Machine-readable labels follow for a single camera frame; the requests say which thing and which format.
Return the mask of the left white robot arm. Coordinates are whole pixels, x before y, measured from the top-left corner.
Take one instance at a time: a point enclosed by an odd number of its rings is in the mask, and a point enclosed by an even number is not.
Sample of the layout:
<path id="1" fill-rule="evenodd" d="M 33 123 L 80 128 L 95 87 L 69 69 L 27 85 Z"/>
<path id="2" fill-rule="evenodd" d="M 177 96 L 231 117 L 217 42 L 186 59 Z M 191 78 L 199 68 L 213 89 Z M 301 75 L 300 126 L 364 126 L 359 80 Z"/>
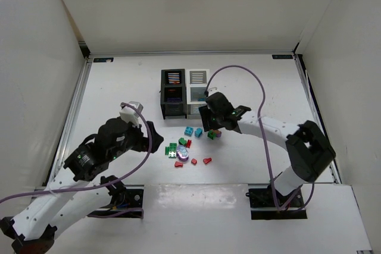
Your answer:
<path id="1" fill-rule="evenodd" d="M 151 121 L 141 130 L 138 119 L 111 118 L 64 161 L 45 190 L 14 217 L 1 219 L 1 231 L 12 239 L 15 253 L 46 253 L 71 225 L 96 209 L 119 200 L 125 191 L 120 178 L 103 176 L 115 159 L 129 150 L 154 153 L 164 138 Z"/>

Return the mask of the green number four lego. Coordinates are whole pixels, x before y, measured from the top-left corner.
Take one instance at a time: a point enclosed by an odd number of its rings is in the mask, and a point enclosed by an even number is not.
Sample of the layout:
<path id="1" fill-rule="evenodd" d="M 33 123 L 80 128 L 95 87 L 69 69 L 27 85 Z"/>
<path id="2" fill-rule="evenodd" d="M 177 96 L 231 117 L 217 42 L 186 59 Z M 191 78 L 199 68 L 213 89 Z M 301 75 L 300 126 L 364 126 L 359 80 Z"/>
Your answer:
<path id="1" fill-rule="evenodd" d="M 208 131 L 208 133 L 207 133 L 207 137 L 209 138 L 209 139 L 211 139 L 211 140 L 214 140 L 215 138 L 216 138 L 216 133 L 215 133 L 215 131 L 214 130 L 210 130 L 210 131 Z"/>

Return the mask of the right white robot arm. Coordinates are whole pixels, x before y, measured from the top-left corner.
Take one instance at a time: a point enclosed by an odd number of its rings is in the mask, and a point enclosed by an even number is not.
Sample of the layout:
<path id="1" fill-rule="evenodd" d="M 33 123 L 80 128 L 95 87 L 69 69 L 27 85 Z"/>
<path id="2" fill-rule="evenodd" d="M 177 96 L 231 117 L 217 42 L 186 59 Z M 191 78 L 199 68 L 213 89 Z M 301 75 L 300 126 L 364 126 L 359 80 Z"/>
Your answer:
<path id="1" fill-rule="evenodd" d="M 224 128 L 239 134 L 252 135 L 283 148 L 290 166 L 274 178 L 277 194 L 287 196 L 305 183 L 315 182 L 336 158 L 336 152 L 319 126 L 310 120 L 289 124 L 270 117 L 260 117 L 251 108 L 236 108 L 221 93 L 207 97 L 199 107 L 205 131 Z"/>

